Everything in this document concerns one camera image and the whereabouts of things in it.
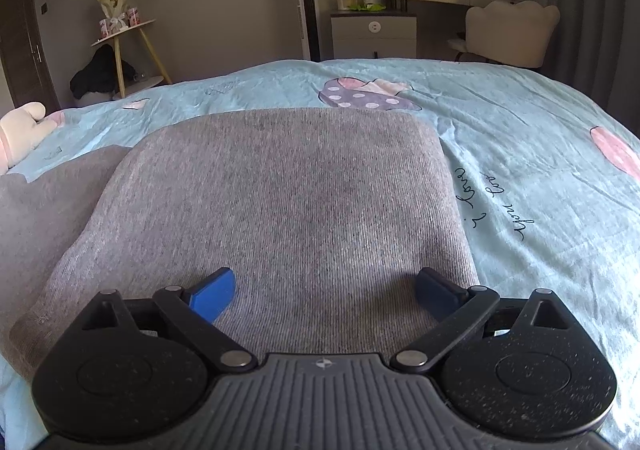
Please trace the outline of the grey sweatpants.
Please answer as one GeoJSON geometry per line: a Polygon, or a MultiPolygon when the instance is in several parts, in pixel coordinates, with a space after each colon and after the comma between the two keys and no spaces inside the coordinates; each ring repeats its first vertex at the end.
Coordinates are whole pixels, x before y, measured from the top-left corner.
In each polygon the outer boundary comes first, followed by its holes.
{"type": "Polygon", "coordinates": [[[99,291],[221,267],[236,293],[217,327],[258,356],[394,355],[434,326],[422,268],[478,280],[439,138],[405,112],[212,114],[2,177],[1,352],[23,378],[99,291]]]}

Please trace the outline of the light blue bed sheet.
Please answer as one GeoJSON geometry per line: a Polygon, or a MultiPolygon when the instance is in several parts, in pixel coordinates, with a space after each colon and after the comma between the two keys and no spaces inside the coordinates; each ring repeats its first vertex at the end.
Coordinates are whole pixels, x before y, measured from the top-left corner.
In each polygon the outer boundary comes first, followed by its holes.
{"type": "Polygon", "coordinates": [[[436,60],[282,60],[66,111],[25,158],[27,179],[107,146],[131,147],[199,115],[314,108],[338,78],[390,85],[436,129],[480,281],[554,290],[608,357],[618,393],[603,436],[639,444],[637,137],[593,101],[527,70],[436,60]]]}

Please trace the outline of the pink white plush pillow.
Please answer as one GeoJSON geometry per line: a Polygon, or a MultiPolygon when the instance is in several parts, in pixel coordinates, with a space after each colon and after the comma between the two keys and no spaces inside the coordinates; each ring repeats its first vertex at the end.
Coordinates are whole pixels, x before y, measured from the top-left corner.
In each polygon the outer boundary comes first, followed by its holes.
{"type": "Polygon", "coordinates": [[[47,114],[39,102],[30,102],[5,114],[0,121],[1,174],[25,159],[55,129],[64,124],[62,110],[47,114]]]}

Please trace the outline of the yellow-legged side table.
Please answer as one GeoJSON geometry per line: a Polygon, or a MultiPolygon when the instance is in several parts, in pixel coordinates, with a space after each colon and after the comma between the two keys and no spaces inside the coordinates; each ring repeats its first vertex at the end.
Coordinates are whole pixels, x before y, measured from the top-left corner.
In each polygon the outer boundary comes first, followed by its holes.
{"type": "Polygon", "coordinates": [[[105,44],[112,47],[116,71],[114,97],[125,98],[157,85],[172,84],[171,76],[149,36],[148,29],[155,23],[155,18],[140,21],[91,44],[91,48],[105,44]]]}

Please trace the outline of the black clothes pile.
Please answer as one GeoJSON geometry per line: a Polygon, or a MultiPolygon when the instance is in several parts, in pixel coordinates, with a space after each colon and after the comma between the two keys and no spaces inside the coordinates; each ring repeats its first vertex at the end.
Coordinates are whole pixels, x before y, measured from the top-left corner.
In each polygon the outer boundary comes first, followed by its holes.
{"type": "Polygon", "coordinates": [[[100,46],[90,62],[70,80],[70,92],[75,99],[81,99],[87,93],[113,94],[118,90],[115,52],[111,44],[100,46]]]}

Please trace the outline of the dark wooden door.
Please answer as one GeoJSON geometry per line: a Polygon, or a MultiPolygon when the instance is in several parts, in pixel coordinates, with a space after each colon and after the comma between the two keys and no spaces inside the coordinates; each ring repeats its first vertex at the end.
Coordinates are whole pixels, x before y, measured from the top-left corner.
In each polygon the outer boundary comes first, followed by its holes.
{"type": "Polygon", "coordinates": [[[60,110],[34,0],[1,0],[1,63],[15,108],[40,102],[47,113],[60,110]]]}

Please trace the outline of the cream shell-back chair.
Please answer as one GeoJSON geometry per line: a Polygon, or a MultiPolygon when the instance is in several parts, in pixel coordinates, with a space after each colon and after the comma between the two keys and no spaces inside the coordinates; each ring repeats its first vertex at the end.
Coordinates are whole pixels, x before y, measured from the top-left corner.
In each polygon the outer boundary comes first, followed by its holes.
{"type": "Polygon", "coordinates": [[[464,38],[447,43],[457,53],[456,60],[472,54],[498,64],[537,70],[544,64],[560,18],[554,5],[492,1],[485,7],[471,7],[465,15],[464,38]]]}

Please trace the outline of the white bedside drawer cabinet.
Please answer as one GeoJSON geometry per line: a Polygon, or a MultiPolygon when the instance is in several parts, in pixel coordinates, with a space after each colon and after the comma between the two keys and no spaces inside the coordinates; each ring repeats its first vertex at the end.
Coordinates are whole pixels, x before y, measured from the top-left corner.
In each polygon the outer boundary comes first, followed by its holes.
{"type": "Polygon", "coordinates": [[[331,15],[335,59],[416,58],[418,20],[394,12],[336,12],[331,15]]]}

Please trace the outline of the green tray on cabinet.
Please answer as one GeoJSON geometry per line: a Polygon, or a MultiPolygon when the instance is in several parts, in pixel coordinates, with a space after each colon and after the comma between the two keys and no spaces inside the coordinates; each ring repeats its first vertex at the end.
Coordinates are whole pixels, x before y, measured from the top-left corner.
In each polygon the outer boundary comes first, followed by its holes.
{"type": "Polygon", "coordinates": [[[360,13],[381,13],[386,11],[386,6],[383,4],[354,4],[349,5],[347,10],[360,13]]]}

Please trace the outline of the grey window curtain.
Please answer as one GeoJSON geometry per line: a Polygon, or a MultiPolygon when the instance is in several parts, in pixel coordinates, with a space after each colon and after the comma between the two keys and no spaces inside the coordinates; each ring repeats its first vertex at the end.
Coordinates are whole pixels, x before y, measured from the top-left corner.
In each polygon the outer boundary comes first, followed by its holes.
{"type": "Polygon", "coordinates": [[[549,0],[561,20],[541,68],[639,133],[639,0],[549,0]]]}

